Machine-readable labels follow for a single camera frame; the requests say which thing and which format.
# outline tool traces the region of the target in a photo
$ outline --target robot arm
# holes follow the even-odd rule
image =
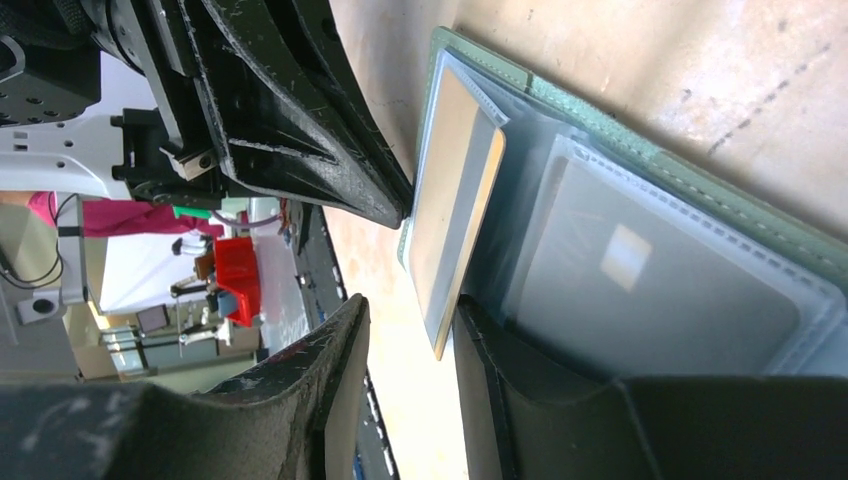
[[[214,196],[188,187],[176,190],[182,197],[174,193],[182,179],[157,147],[165,135],[159,116],[124,113],[0,128],[0,144],[11,146],[0,151],[0,190],[73,192],[56,195],[61,287],[32,290],[12,305],[21,325],[61,319],[66,306],[88,301],[80,195],[218,207]]]
[[[19,24],[40,26],[57,13],[39,11],[49,4],[0,2]],[[57,38],[0,26],[0,127],[70,124],[100,100],[105,52],[147,78],[159,107],[157,135],[124,128],[150,162],[125,157],[120,171],[97,175],[126,182],[132,198],[215,208],[226,196],[280,196],[393,228],[411,210],[412,186],[371,117],[328,0],[61,4],[84,13],[59,11],[68,32]]]

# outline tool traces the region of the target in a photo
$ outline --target person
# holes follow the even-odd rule
[[[0,192],[0,204],[27,207],[44,223],[55,227],[56,196],[53,192]],[[186,233],[220,237],[224,228],[195,217],[174,216],[170,205],[132,200],[96,199],[82,202],[83,236],[116,237],[138,233]]]

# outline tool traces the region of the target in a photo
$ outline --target wallet stitching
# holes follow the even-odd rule
[[[497,74],[499,74],[499,75],[501,75],[501,76],[503,76],[503,77],[506,77],[507,79],[511,80],[513,83],[515,83],[515,84],[520,83],[518,79],[516,79],[516,78],[512,77],[512,76],[511,76],[511,75],[509,75],[508,73],[506,73],[506,72],[502,71],[501,69],[499,69],[499,68],[497,68],[496,66],[494,66],[494,65],[490,64],[489,62],[486,62],[485,60],[483,60],[483,59],[481,59],[481,58],[477,57],[476,55],[474,55],[474,54],[473,54],[473,52],[470,52],[470,51],[467,51],[467,50],[466,50],[466,51],[464,51],[463,53],[464,53],[464,54],[465,54],[468,58],[470,58],[470,59],[474,60],[475,62],[477,62],[477,63],[479,63],[479,64],[481,64],[481,65],[483,65],[483,66],[487,67],[489,70],[492,70],[492,71],[496,72]],[[671,173],[671,172],[670,172],[670,171],[668,171],[666,168],[661,167],[658,163],[656,163],[655,161],[653,161],[653,160],[651,160],[650,158],[648,158],[648,157],[647,157],[647,156],[646,156],[643,152],[641,152],[640,150],[638,150],[638,149],[636,149],[636,148],[632,147],[631,145],[628,145],[628,144],[626,144],[626,143],[622,142],[621,140],[619,140],[619,139],[617,138],[616,134],[615,134],[614,132],[610,131],[610,129],[608,129],[608,128],[604,127],[603,125],[601,125],[601,124],[600,124],[600,123],[598,123],[598,122],[595,122],[595,121],[593,121],[593,120],[591,120],[591,119],[585,118],[585,117],[584,117],[583,115],[581,115],[581,114],[580,114],[580,113],[579,113],[579,112],[578,112],[578,111],[577,111],[574,107],[571,107],[571,106],[569,106],[569,105],[565,104],[562,100],[560,100],[560,99],[558,99],[558,98],[556,98],[556,97],[553,97],[553,96],[551,96],[551,95],[544,94],[544,93],[540,93],[540,94],[538,94],[538,95],[539,95],[542,99],[547,100],[547,101],[549,101],[549,102],[552,102],[552,103],[554,103],[555,105],[559,106],[560,108],[565,109],[566,111],[568,111],[569,113],[571,113],[571,114],[572,114],[572,115],[574,115],[575,117],[577,117],[577,118],[581,118],[583,121],[585,121],[586,123],[588,123],[588,124],[589,124],[590,126],[592,126],[593,128],[595,128],[595,129],[597,129],[597,130],[600,130],[601,132],[603,132],[603,133],[605,133],[605,134],[609,135],[609,136],[610,136],[610,138],[611,138],[611,140],[612,140],[613,142],[615,142],[615,144],[616,144],[619,148],[621,148],[621,147],[626,148],[626,149],[627,149],[627,150],[629,150],[631,153],[635,154],[635,155],[636,155],[636,156],[638,156],[640,159],[642,159],[644,162],[647,162],[648,164],[650,164],[650,165],[654,166],[655,168],[659,169],[659,170],[660,170],[660,172],[662,172],[662,174],[663,174],[663,175],[665,175],[665,176],[667,176],[667,177],[669,177],[669,178],[673,179],[674,181],[676,181],[676,182],[678,182],[678,183],[680,183],[680,184],[682,184],[682,185],[686,186],[687,188],[689,188],[689,190],[692,190],[692,191],[693,191],[693,192],[695,192],[696,194],[698,194],[698,195],[700,195],[701,197],[703,197],[705,200],[707,200],[707,201],[709,201],[709,202],[712,202],[712,203],[714,203],[714,204],[718,205],[720,208],[722,208],[722,209],[724,209],[724,210],[728,210],[728,211],[732,212],[734,215],[736,215],[737,217],[739,217],[739,218],[742,220],[742,222],[743,222],[743,223],[747,224],[748,226],[751,226],[751,227],[756,226],[757,228],[759,228],[759,229],[761,229],[761,230],[765,230],[767,233],[769,233],[769,234],[771,234],[772,236],[774,236],[774,237],[775,237],[778,241],[783,242],[783,243],[785,243],[785,244],[787,244],[787,245],[790,245],[790,246],[792,246],[792,247],[796,248],[796,249],[797,249],[799,252],[801,252],[803,255],[805,255],[805,256],[807,256],[807,257],[811,257],[812,259],[814,259],[814,260],[816,260],[816,261],[818,261],[818,262],[820,262],[820,263],[823,263],[823,264],[824,264],[824,265],[826,265],[827,267],[830,267],[830,268],[835,269],[836,271],[840,272],[840,273],[841,273],[841,274],[843,274],[843,275],[844,275],[844,274],[846,274],[846,273],[848,273],[848,269],[846,269],[846,268],[844,268],[844,267],[841,267],[841,266],[837,265],[837,264],[836,264],[836,262],[834,262],[834,261],[833,261],[833,260],[831,260],[830,258],[828,258],[828,257],[826,257],[826,256],[824,256],[824,255],[822,255],[821,253],[811,251],[811,250],[810,250],[810,248],[808,248],[808,247],[804,246],[804,245],[803,245],[803,244],[801,244],[801,243],[793,242],[792,240],[790,240],[790,239],[786,238],[786,236],[784,236],[784,235],[782,235],[781,233],[777,232],[774,228],[769,228],[766,224],[764,224],[764,223],[762,223],[762,222],[759,222],[759,221],[752,222],[752,221],[748,218],[748,215],[747,215],[745,212],[742,212],[741,210],[738,210],[738,209],[736,209],[736,208],[733,208],[733,207],[731,207],[731,206],[727,205],[726,203],[724,203],[724,202],[722,202],[722,201],[720,201],[720,200],[718,200],[718,199],[714,198],[713,196],[711,196],[711,195],[709,195],[709,194],[707,194],[707,193],[705,193],[705,192],[701,191],[698,187],[696,187],[696,186],[694,186],[694,185],[690,184],[690,183],[689,183],[689,182],[687,182],[686,180],[683,180],[682,178],[678,177],[677,175],[675,175],[675,174]]]
[[[609,167],[608,165],[605,165],[605,163],[615,164],[615,162],[613,162],[612,160],[597,159],[597,158],[592,158],[592,162],[597,163],[599,166],[601,166],[602,168],[606,168],[607,170],[609,170],[611,167]],[[625,181],[627,181],[628,183],[630,183],[632,181],[630,178],[628,178],[628,177],[631,177],[632,179],[636,180],[636,185],[638,185],[639,182],[644,182],[644,183],[650,184],[650,182],[648,182],[647,180],[642,179],[641,177],[639,177],[639,175],[637,175],[635,173],[627,171],[627,169],[625,169],[624,167],[616,165],[613,168],[618,168],[619,170],[610,170],[610,171],[612,171],[617,176],[623,175],[624,178],[625,178]],[[726,232],[723,229],[721,229],[720,227],[716,227],[712,224],[709,224],[709,225],[705,224],[704,220],[702,220],[703,217],[701,216],[701,214],[692,213],[690,215],[689,213],[687,213],[689,209],[688,209],[688,207],[683,206],[683,205],[685,205],[685,202],[681,204],[681,203],[674,201],[673,200],[673,197],[674,197],[673,194],[671,194],[669,192],[665,192],[662,189],[660,189],[660,188],[658,188],[654,185],[650,185],[649,188],[652,189],[654,193],[657,193],[657,195],[654,195],[654,196],[656,196],[658,200],[665,203],[670,208],[678,211],[679,213],[682,213],[683,215],[685,215],[689,219],[694,220],[699,225],[699,228],[706,228],[707,230],[710,230],[712,233],[718,234],[719,236],[722,237],[723,241],[730,242],[730,243],[734,244],[734,246],[737,243],[741,243],[743,246],[747,246],[747,248],[743,248],[743,250],[745,250],[746,252],[751,252],[749,254],[752,254],[755,257],[754,261],[763,262],[764,264],[767,264],[772,268],[776,268],[777,270],[782,271],[784,275],[788,275],[788,276],[792,277],[793,279],[799,280],[802,283],[804,283],[805,285],[807,285],[809,288],[813,288],[814,290],[817,289],[819,293],[821,293],[825,296],[829,296],[828,291],[824,288],[824,286],[822,286],[821,283],[816,281],[815,277],[809,277],[807,275],[804,275],[803,273],[797,272],[795,269],[788,266],[786,264],[786,262],[784,262],[782,259],[775,258],[775,256],[770,254],[767,249],[760,248],[757,245],[756,242],[751,244],[751,243],[748,243],[744,240],[739,241],[738,239],[736,241],[730,241],[729,236],[725,235]],[[793,346],[789,347],[787,352],[783,355],[782,360],[773,367],[775,369],[775,371],[778,371],[778,372],[779,371],[785,371],[785,370],[797,371],[797,369],[800,368],[802,363],[810,357],[811,354],[809,352],[814,351],[814,349],[810,349],[810,348],[808,348],[808,346],[813,344],[813,343],[815,343],[816,345],[821,345],[821,343],[824,342],[825,334],[822,333],[822,332],[825,329],[832,327],[832,325],[829,325],[825,322],[822,322],[821,319],[831,318],[832,317],[831,312],[832,312],[833,308],[834,307],[832,307],[832,306],[828,307],[828,310],[825,313],[820,313],[816,317],[816,319],[817,319],[816,321],[811,322],[809,325],[807,325],[803,329],[802,333],[798,334],[798,337],[796,338],[795,342],[793,343]]]

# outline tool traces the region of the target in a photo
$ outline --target white backdrop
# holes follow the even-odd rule
[[[100,91],[100,103],[88,107],[82,117],[120,115],[125,108],[156,108],[147,79],[105,53],[100,54]]]
[[[194,257],[171,253],[182,237],[197,244],[198,236],[142,234],[113,237],[106,248],[106,268],[100,310],[103,313],[134,313],[156,305],[173,305],[169,289],[194,273]],[[201,299],[203,293],[187,295],[180,302]]]

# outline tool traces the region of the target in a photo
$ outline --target cable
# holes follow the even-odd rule
[[[51,195],[48,196],[48,198],[47,198],[47,209],[50,212],[50,217],[53,218],[53,225],[54,226],[59,224],[59,216],[62,214],[62,210],[64,210],[65,205],[67,205],[68,202],[70,202],[71,200],[73,200],[74,198],[76,198],[78,196],[79,195],[77,195],[75,193],[75,194],[69,196],[68,198],[66,198],[62,202],[62,204],[59,205],[59,208],[54,213],[53,212],[53,203],[56,200],[56,194],[54,192],[51,192]],[[56,274],[55,278],[53,278],[49,281],[44,281],[44,283],[42,283],[40,285],[33,285],[34,283],[40,282],[40,281],[48,278],[50,275],[52,275],[53,272],[56,270],[56,267],[59,267],[59,273]],[[14,287],[16,287],[20,290],[37,290],[39,288],[46,287],[46,286],[50,285],[51,283],[62,278],[62,273],[64,271],[65,271],[65,260],[62,258],[62,254],[59,252],[59,239],[57,238],[56,239],[56,260],[53,261],[53,265],[50,267],[50,270],[48,270],[47,273],[45,273],[44,275],[42,275],[38,278],[32,279],[32,280],[24,280],[24,279],[18,277],[15,272],[11,272],[11,271],[10,272],[0,271],[0,276],[2,276],[4,280],[6,280],[10,284],[12,284]]]
[[[226,225],[228,227],[239,228],[239,229],[242,229],[242,230],[249,230],[251,228],[264,227],[265,225],[270,225],[270,224],[272,224],[274,222],[278,222],[280,220],[280,217],[278,215],[274,215],[273,217],[268,217],[266,219],[259,220],[259,221],[256,221],[256,222],[241,223],[241,222],[237,222],[235,220],[230,220],[229,218],[221,215],[220,213],[218,213],[214,210],[212,210],[212,216],[215,218],[215,220],[218,220],[219,222],[223,223],[224,225]]]

